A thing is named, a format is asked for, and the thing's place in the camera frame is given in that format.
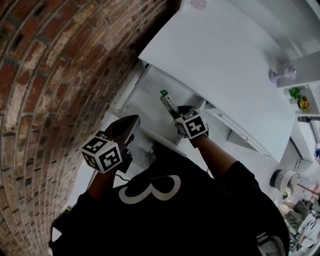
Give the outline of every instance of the black glove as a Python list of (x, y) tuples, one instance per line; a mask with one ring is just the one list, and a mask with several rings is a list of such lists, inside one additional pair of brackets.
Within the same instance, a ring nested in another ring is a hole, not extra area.
[[(185, 105), (184, 105), (184, 106), (178, 106), (177, 108), (178, 108), (178, 110), (180, 111), (180, 113), (181, 113), (182, 115), (186, 115), (186, 114), (188, 114), (188, 113), (196, 110), (196, 108), (195, 108), (194, 106), (185, 106)], [(171, 111), (171, 115), (174, 117), (174, 119), (180, 118), (180, 116), (179, 116), (175, 111), (173, 111), (173, 110)], [(177, 130), (178, 130), (179, 135), (181, 135), (182, 137), (186, 138), (185, 136), (183, 136), (183, 135), (180, 133), (180, 130), (178, 129), (178, 127), (177, 127)], [(209, 137), (209, 128), (208, 128), (208, 131), (207, 131), (205, 134), (206, 134), (207, 137)], [(190, 142), (191, 142), (192, 146), (196, 149), (197, 146), (196, 146), (196, 144), (194, 143), (194, 141), (193, 141), (192, 139), (190, 139)]]

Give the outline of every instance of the black cable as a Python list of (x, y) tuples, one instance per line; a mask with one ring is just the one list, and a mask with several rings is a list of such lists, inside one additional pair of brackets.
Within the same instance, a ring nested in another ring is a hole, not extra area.
[(130, 180), (129, 179), (125, 179), (125, 178), (122, 178), (120, 175), (116, 174), (115, 176), (118, 176), (121, 180), (125, 181), (125, 182), (129, 182)]

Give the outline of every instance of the number 3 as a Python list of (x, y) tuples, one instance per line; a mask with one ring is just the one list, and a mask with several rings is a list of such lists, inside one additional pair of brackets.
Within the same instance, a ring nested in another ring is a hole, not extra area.
[(134, 204), (141, 202), (143, 199), (145, 199), (150, 194), (153, 194), (158, 200), (161, 200), (161, 201), (170, 200), (179, 191), (180, 186), (181, 186), (181, 179), (177, 175), (169, 175), (169, 176), (163, 176), (163, 177), (170, 177), (174, 181), (173, 189), (170, 192), (162, 193), (159, 190), (157, 190), (152, 185), (152, 183), (150, 183), (150, 185), (141, 194), (136, 195), (136, 196), (126, 196), (126, 190), (128, 188), (126, 186), (126, 187), (123, 187), (122, 189), (120, 189), (120, 191), (119, 191), (120, 200), (127, 205), (134, 205)]

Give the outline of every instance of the white table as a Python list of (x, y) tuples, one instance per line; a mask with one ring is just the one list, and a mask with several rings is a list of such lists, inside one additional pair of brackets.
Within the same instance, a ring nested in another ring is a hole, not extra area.
[(139, 58), (214, 107), (212, 115), (257, 151), (280, 161), (295, 114), (269, 81), (269, 64), (224, 1), (185, 4)]

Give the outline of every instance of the small plant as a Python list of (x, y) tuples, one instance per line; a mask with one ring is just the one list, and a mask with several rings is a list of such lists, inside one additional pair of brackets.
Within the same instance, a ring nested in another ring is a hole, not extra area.
[(300, 93), (300, 89), (298, 87), (293, 87), (289, 90), (290, 96), (295, 100), (300, 100), (302, 95)]
[(310, 104), (306, 96), (302, 96), (301, 99), (299, 100), (299, 108), (302, 111), (307, 111), (310, 109)]

